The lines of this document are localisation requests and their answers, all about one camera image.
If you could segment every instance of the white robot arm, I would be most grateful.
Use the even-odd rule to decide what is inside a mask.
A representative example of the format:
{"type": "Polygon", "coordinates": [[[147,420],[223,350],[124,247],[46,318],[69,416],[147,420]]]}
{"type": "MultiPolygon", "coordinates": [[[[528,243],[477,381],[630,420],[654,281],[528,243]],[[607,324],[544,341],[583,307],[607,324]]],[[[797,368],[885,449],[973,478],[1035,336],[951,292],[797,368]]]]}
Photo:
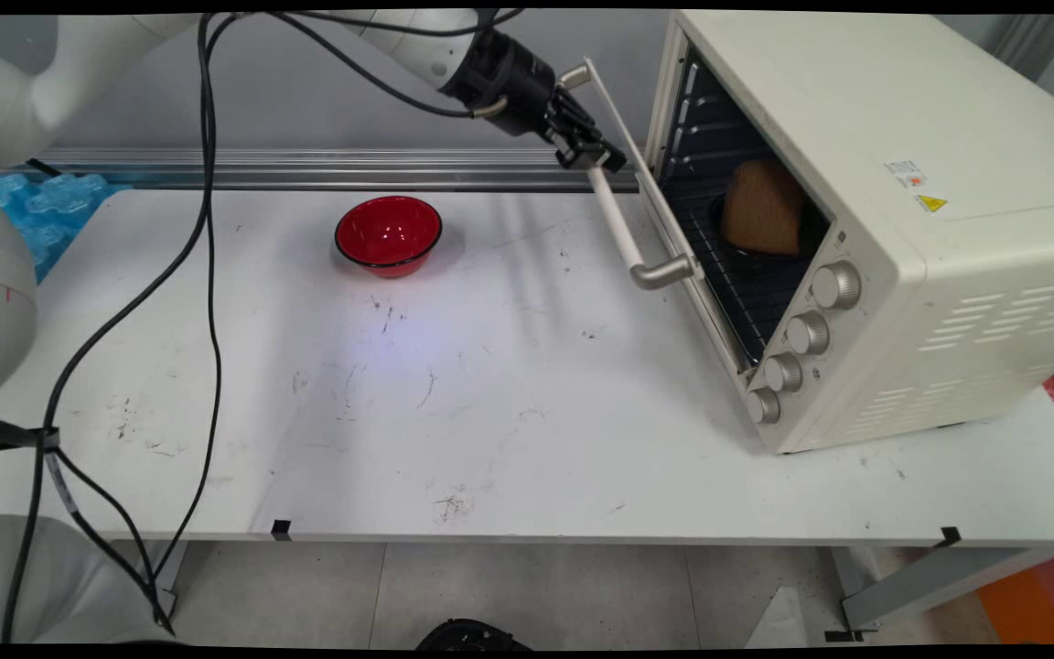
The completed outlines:
{"type": "MultiPolygon", "coordinates": [[[[463,101],[469,116],[511,135],[534,133],[559,147],[565,168],[618,171],[626,161],[594,121],[557,84],[553,71],[493,26],[497,9],[346,9],[325,12],[413,75],[463,101]],[[463,32],[422,35],[415,31],[463,32]]],[[[319,16],[317,12],[307,12],[319,16]]],[[[55,58],[39,75],[0,58],[0,167],[34,157],[126,67],[197,22],[200,14],[59,17],[55,58]]],[[[16,370],[35,333],[35,275],[20,234],[0,209],[0,385],[16,370]]]]}
{"type": "MultiPolygon", "coordinates": [[[[197,14],[59,17],[51,65],[31,76],[0,58],[0,167],[31,158],[76,113],[158,43],[196,22],[197,14]]],[[[0,209],[0,385],[35,337],[35,268],[22,237],[0,209]]]]}

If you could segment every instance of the warning label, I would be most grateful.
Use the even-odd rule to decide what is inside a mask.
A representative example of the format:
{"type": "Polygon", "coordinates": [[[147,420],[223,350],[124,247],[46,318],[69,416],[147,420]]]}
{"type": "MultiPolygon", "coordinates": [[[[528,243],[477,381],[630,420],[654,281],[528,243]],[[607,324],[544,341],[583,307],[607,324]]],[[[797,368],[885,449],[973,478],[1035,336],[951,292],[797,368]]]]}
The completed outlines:
{"type": "Polygon", "coordinates": [[[942,190],[937,182],[930,183],[929,176],[914,161],[896,161],[884,163],[885,169],[900,183],[905,191],[911,192],[913,200],[921,206],[924,212],[936,213],[942,206],[949,205],[949,199],[941,198],[942,190]],[[924,195],[917,195],[916,192],[924,192],[924,195]]]}
{"type": "Polygon", "coordinates": [[[945,199],[937,199],[936,197],[926,197],[925,195],[918,195],[917,200],[921,203],[921,208],[924,208],[929,212],[938,212],[941,206],[948,205],[949,201],[945,199]]]}

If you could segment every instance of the cable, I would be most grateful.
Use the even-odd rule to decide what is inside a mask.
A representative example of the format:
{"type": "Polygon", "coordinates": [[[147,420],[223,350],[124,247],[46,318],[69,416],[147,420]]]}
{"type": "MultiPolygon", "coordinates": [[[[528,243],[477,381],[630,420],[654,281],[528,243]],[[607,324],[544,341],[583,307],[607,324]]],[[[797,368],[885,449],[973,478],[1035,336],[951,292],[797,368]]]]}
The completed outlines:
{"type": "Polygon", "coordinates": [[[41,159],[32,158],[30,159],[30,161],[26,161],[26,163],[28,163],[28,166],[31,166],[31,168],[33,169],[38,169],[38,171],[42,171],[43,174],[46,174],[52,178],[55,178],[56,176],[59,175],[58,169],[55,169],[54,167],[50,166],[50,163],[41,161],[41,159]]]}
{"type": "Polygon", "coordinates": [[[351,67],[352,71],[363,75],[366,80],[369,80],[369,82],[371,82],[372,84],[376,84],[376,86],[379,86],[382,91],[385,91],[390,96],[394,97],[394,99],[404,100],[406,103],[409,103],[410,105],[413,105],[418,110],[426,110],[426,112],[438,116],[474,118],[474,113],[469,112],[469,110],[465,110],[465,112],[463,112],[463,110],[446,110],[443,108],[434,108],[433,105],[430,105],[428,103],[423,103],[423,101],[414,99],[412,96],[406,96],[406,94],[397,92],[396,89],[389,86],[388,83],[386,83],[380,78],[377,78],[377,76],[372,75],[369,72],[365,71],[364,67],[360,66],[360,64],[357,64],[356,62],[352,61],[352,59],[349,58],[348,55],[343,54],[343,52],[340,52],[338,49],[336,49],[334,45],[328,42],[326,38],[319,37],[319,34],[309,28],[308,25],[301,24],[300,21],[295,20],[295,18],[289,17],[288,14],[284,12],[267,12],[267,14],[271,14],[272,17],[278,18],[280,21],[284,21],[285,24],[290,24],[294,26],[294,28],[296,28],[297,31],[300,31],[301,33],[309,35],[309,37],[311,37],[316,43],[318,43],[318,45],[325,46],[325,50],[335,55],[336,58],[339,58],[339,61],[343,61],[344,63],[348,64],[348,67],[351,67]]]}
{"type": "Polygon", "coordinates": [[[419,34],[422,37],[461,37],[464,34],[474,34],[476,32],[482,32],[484,30],[490,28],[497,24],[505,24],[505,22],[510,21],[511,18],[518,17],[519,14],[524,13],[526,7],[520,7],[518,9],[510,9],[501,17],[487,18],[485,21],[480,21],[473,26],[464,26],[460,30],[421,30],[415,28],[415,26],[404,26],[398,24],[376,24],[376,22],[356,20],[355,18],[346,17],[333,17],[330,14],[321,14],[319,12],[284,12],[285,14],[296,14],[300,17],[318,18],[321,21],[336,22],[336,24],[354,24],[358,26],[368,26],[369,30],[385,30],[389,32],[398,32],[403,34],[419,34]]]}
{"type": "Polygon", "coordinates": [[[210,343],[214,349],[214,374],[216,374],[216,385],[214,386],[214,409],[213,414],[210,418],[210,439],[206,442],[206,459],[201,464],[201,479],[197,481],[197,491],[193,493],[193,501],[190,502],[190,508],[184,512],[184,518],[181,520],[181,525],[178,526],[177,532],[173,534],[173,539],[169,543],[169,547],[164,550],[162,559],[157,563],[157,568],[154,570],[154,579],[160,575],[160,571],[164,567],[164,562],[169,560],[170,555],[173,553],[173,547],[177,546],[177,541],[184,532],[184,528],[189,525],[190,520],[193,518],[193,511],[198,506],[198,502],[201,500],[201,492],[206,487],[206,480],[209,479],[210,474],[210,459],[214,451],[214,431],[218,428],[218,403],[221,401],[222,396],[222,354],[221,350],[218,349],[218,331],[216,325],[214,325],[214,216],[213,208],[210,203],[209,196],[213,191],[213,178],[214,178],[214,159],[217,155],[217,116],[214,113],[214,99],[213,91],[210,89],[210,55],[214,49],[214,43],[218,41],[218,35],[220,35],[227,26],[231,24],[234,20],[234,16],[228,17],[226,20],[218,25],[218,28],[214,31],[214,35],[210,40],[208,49],[206,49],[204,61],[202,61],[202,75],[204,76],[204,83],[202,84],[202,99],[201,99],[201,113],[202,113],[202,131],[201,131],[201,150],[202,153],[210,154],[209,168],[206,168],[206,162],[202,163],[202,203],[206,208],[206,241],[209,244],[210,249],[210,267],[208,272],[208,284],[206,284],[206,313],[208,313],[210,318],[210,343]]]}
{"type": "MultiPolygon", "coordinates": [[[[67,459],[67,456],[63,453],[62,449],[55,447],[52,449],[52,453],[54,453],[56,458],[59,458],[59,460],[72,470],[73,474],[76,474],[81,481],[83,481],[83,483],[87,484],[87,487],[91,487],[99,493],[99,496],[104,497],[104,500],[112,503],[113,508],[117,509],[117,511],[121,513],[121,517],[124,518],[125,525],[129,526],[129,532],[133,534],[133,539],[137,543],[137,550],[141,553],[141,561],[143,563],[143,567],[145,567],[145,573],[147,575],[152,575],[152,566],[149,561],[149,554],[145,551],[145,543],[142,542],[141,534],[137,532],[137,528],[133,523],[133,518],[129,517],[129,513],[124,510],[124,506],[121,506],[120,502],[110,496],[104,488],[100,487],[99,484],[96,484],[95,481],[89,479],[87,474],[80,471],[80,468],[76,467],[75,464],[72,463],[71,459],[67,459]]],[[[56,489],[59,489],[59,480],[56,480],[56,489]]],[[[62,493],[63,496],[71,496],[71,492],[66,492],[65,490],[62,493]]],[[[103,538],[100,538],[100,535],[96,534],[96,529],[94,529],[93,526],[84,520],[83,515],[80,513],[79,510],[73,510],[71,512],[72,520],[77,526],[80,527],[81,530],[83,530],[84,535],[87,535],[87,538],[92,539],[93,543],[96,543],[96,546],[99,546],[100,549],[111,559],[116,560],[116,563],[120,564],[120,566],[124,568],[124,571],[129,574],[129,577],[135,581],[137,587],[141,588],[141,592],[145,595],[147,600],[149,600],[152,606],[154,606],[155,621],[159,621],[169,634],[176,635],[173,633],[173,626],[170,624],[169,616],[164,614],[162,606],[160,606],[160,600],[157,598],[157,581],[155,579],[142,581],[141,575],[138,575],[138,573],[134,570],[133,566],[129,565],[129,561],[122,558],[119,551],[113,549],[112,545],[104,542],[103,538]]]]}
{"type": "MultiPolygon", "coordinates": [[[[197,244],[198,238],[200,237],[202,226],[211,217],[210,201],[211,201],[211,192],[213,191],[214,157],[216,157],[216,150],[214,150],[214,141],[211,137],[213,137],[214,133],[216,133],[216,124],[214,124],[213,91],[212,88],[210,86],[209,59],[210,59],[210,54],[213,50],[213,45],[214,43],[217,42],[217,36],[222,31],[225,31],[226,27],[229,26],[229,24],[235,20],[236,17],[230,16],[226,19],[226,21],[222,21],[222,24],[218,26],[216,34],[214,34],[213,41],[211,41],[208,46],[206,44],[206,31],[208,31],[211,18],[213,18],[213,14],[204,14],[204,16],[201,17],[200,24],[197,26],[197,51],[199,52],[199,61],[201,62],[201,82],[202,82],[201,94],[202,94],[202,100],[204,101],[204,103],[202,103],[202,147],[204,147],[204,149],[202,149],[202,159],[204,159],[204,190],[202,191],[201,209],[197,213],[197,222],[196,225],[194,225],[193,231],[192,233],[190,233],[190,237],[188,238],[187,244],[184,244],[183,250],[181,250],[180,253],[176,256],[176,258],[172,260],[170,266],[168,266],[162,271],[162,273],[159,274],[157,278],[155,278],[149,285],[149,287],[144,288],[142,292],[139,293],[138,296],[134,297],[133,302],[130,302],[129,305],[125,305],[124,309],[121,309],[121,311],[117,312],[116,315],[110,317],[109,321],[105,322],[103,326],[100,326],[100,328],[96,330],[96,332],[93,333],[92,336],[90,336],[86,342],[83,343],[83,346],[80,346],[80,349],[76,350],[76,353],[72,355],[70,362],[67,362],[67,364],[63,367],[63,371],[59,373],[59,379],[56,380],[55,386],[52,391],[52,395],[47,400],[45,415],[43,415],[43,429],[42,429],[43,438],[50,437],[50,434],[54,433],[55,431],[54,421],[55,421],[56,409],[59,408],[59,396],[62,395],[63,388],[66,387],[67,380],[71,379],[72,372],[75,371],[75,368],[79,366],[80,362],[82,362],[83,357],[86,356],[87,352],[91,351],[92,348],[95,347],[96,344],[98,344],[100,340],[103,338],[110,330],[112,330],[114,327],[120,324],[120,322],[124,321],[124,318],[129,316],[130,313],[133,313],[134,309],[137,309],[138,306],[141,306],[141,304],[145,302],[148,297],[152,295],[152,293],[157,291],[157,289],[160,288],[160,285],[164,284],[164,280],[169,279],[169,276],[173,275],[173,272],[177,271],[177,268],[181,266],[181,263],[183,263],[183,260],[187,259],[187,257],[189,257],[190,253],[193,251],[193,247],[197,244]]],[[[211,254],[213,254],[212,241],[211,241],[211,254]]],[[[213,284],[213,278],[212,278],[212,264],[211,264],[211,285],[212,284],[213,284]]],[[[214,333],[213,329],[212,287],[211,287],[210,321],[211,321],[211,338],[214,342],[214,347],[216,347],[217,349],[217,335],[216,333],[214,333]]],[[[217,421],[217,408],[218,408],[218,402],[216,396],[216,402],[214,402],[213,421],[217,421]]],[[[210,449],[212,449],[213,447],[213,437],[214,437],[213,421],[210,432],[210,449]]],[[[31,545],[34,539],[35,522],[37,522],[38,520],[38,501],[40,501],[40,496],[42,491],[42,479],[43,479],[42,466],[43,466],[43,454],[45,453],[45,451],[43,451],[44,444],[45,444],[44,442],[38,441],[37,446],[35,447],[35,469],[32,476],[31,504],[28,512],[26,512],[24,537],[22,538],[20,549],[18,549],[18,559],[16,562],[16,567],[14,567],[14,573],[11,581],[11,588],[8,589],[7,593],[7,607],[5,608],[4,619],[3,619],[3,642],[11,642],[11,635],[14,626],[14,614],[16,613],[17,608],[18,589],[20,589],[20,586],[22,584],[22,577],[24,576],[25,571],[26,559],[28,558],[31,551],[31,545]]],[[[208,458],[206,458],[206,463],[208,463],[206,464],[207,468],[209,468],[209,460],[211,452],[210,449],[208,449],[208,458]]],[[[66,461],[66,464],[67,467],[72,468],[71,461],[66,461]]],[[[56,464],[56,466],[53,467],[54,474],[56,474],[56,471],[54,471],[56,470],[56,468],[58,468],[58,464],[56,464]]],[[[84,477],[83,472],[79,471],[78,468],[73,468],[73,472],[75,472],[76,476],[84,477]]],[[[96,485],[91,480],[85,480],[84,483],[87,483],[89,487],[93,487],[94,490],[96,490],[97,492],[101,492],[101,495],[103,496],[104,490],[103,488],[100,488],[100,485],[96,485]]],[[[129,513],[124,511],[124,509],[120,505],[120,502],[117,502],[111,496],[105,496],[105,500],[109,501],[109,503],[112,503],[114,508],[117,508],[118,512],[121,512],[121,517],[125,518],[126,523],[131,523],[131,518],[129,518],[129,513]]],[[[118,555],[117,551],[114,550],[113,547],[109,545],[109,543],[103,541],[103,538],[100,538],[100,535],[96,534],[96,530],[92,528],[91,524],[87,524],[87,521],[84,520],[82,515],[80,515],[75,508],[72,508],[70,512],[72,513],[72,519],[76,522],[76,524],[80,527],[80,529],[83,530],[85,535],[87,535],[89,539],[92,539],[93,543],[96,543],[96,545],[99,546],[100,549],[104,551],[105,555],[108,555],[118,565],[120,565],[122,570],[128,573],[129,577],[133,579],[138,586],[141,587],[142,592],[145,593],[147,597],[150,597],[150,603],[152,604],[152,606],[154,606],[155,616],[157,616],[159,619],[162,619],[163,625],[167,626],[167,629],[169,629],[172,633],[172,626],[169,625],[169,619],[168,617],[163,616],[163,610],[160,610],[160,605],[157,601],[155,592],[156,581],[153,579],[150,581],[149,584],[143,583],[143,581],[141,580],[141,576],[137,575],[133,566],[129,565],[129,562],[125,562],[125,560],[121,558],[121,556],[118,555]]],[[[138,543],[138,545],[142,545],[141,539],[139,538],[138,535],[135,534],[135,526],[130,525],[130,529],[134,532],[134,539],[138,543]]],[[[158,570],[154,570],[155,576],[158,573],[159,568],[158,570]]]]}

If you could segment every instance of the bowl rim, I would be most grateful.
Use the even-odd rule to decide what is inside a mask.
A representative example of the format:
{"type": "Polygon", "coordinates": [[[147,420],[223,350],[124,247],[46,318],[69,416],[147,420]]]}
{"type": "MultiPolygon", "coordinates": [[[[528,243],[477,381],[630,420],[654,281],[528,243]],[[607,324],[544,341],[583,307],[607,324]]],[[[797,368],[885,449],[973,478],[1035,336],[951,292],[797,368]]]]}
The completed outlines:
{"type": "Polygon", "coordinates": [[[408,197],[406,195],[385,195],[383,197],[373,197],[372,199],[366,199],[364,201],[360,201],[360,203],[358,203],[358,205],[352,206],[352,208],[349,209],[348,212],[346,212],[339,218],[339,221],[336,222],[336,230],[333,233],[333,236],[331,236],[331,238],[333,239],[333,243],[336,244],[336,250],[340,253],[340,255],[343,255],[346,259],[348,259],[348,260],[350,260],[352,263],[355,263],[356,266],[363,266],[363,267],[397,267],[397,266],[406,266],[406,264],[414,263],[414,260],[416,260],[418,258],[422,258],[422,257],[424,257],[424,255],[430,253],[430,250],[432,250],[433,247],[436,246],[436,244],[438,244],[438,240],[442,239],[442,229],[443,229],[443,226],[444,226],[444,222],[442,221],[442,213],[438,213],[438,209],[433,208],[433,205],[428,203],[428,201],[426,201],[425,199],[417,199],[417,197],[408,197]],[[431,212],[433,212],[433,216],[436,217],[436,218],[438,218],[438,232],[434,234],[433,240],[430,240],[430,244],[428,244],[428,247],[426,247],[426,249],[422,250],[421,252],[417,252],[414,255],[411,255],[411,257],[409,257],[409,258],[402,259],[402,260],[398,260],[398,261],[393,261],[393,263],[370,263],[370,261],[367,261],[367,260],[360,260],[359,258],[354,257],[354,255],[348,254],[347,251],[344,251],[344,246],[340,246],[340,244],[339,244],[339,226],[344,225],[344,221],[348,218],[348,216],[350,216],[352,214],[352,212],[354,212],[356,209],[360,208],[360,206],[372,203],[372,201],[376,201],[376,200],[379,200],[379,199],[411,199],[413,201],[418,201],[418,203],[426,205],[427,209],[430,209],[431,212]]]}

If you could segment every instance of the tiled floor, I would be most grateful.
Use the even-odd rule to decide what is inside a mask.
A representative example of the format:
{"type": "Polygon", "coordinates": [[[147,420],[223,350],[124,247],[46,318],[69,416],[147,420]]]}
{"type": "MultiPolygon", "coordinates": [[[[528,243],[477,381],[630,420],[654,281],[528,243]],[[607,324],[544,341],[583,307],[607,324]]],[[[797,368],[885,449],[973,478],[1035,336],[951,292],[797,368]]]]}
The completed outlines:
{"type": "MultiPolygon", "coordinates": [[[[883,551],[890,571],[906,551],[883,551]]],[[[815,547],[190,543],[173,625],[198,645],[413,648],[476,618],[536,650],[743,647],[779,586],[808,645],[840,629],[840,583],[815,547]]],[[[973,595],[871,643],[996,642],[973,595]]]]}

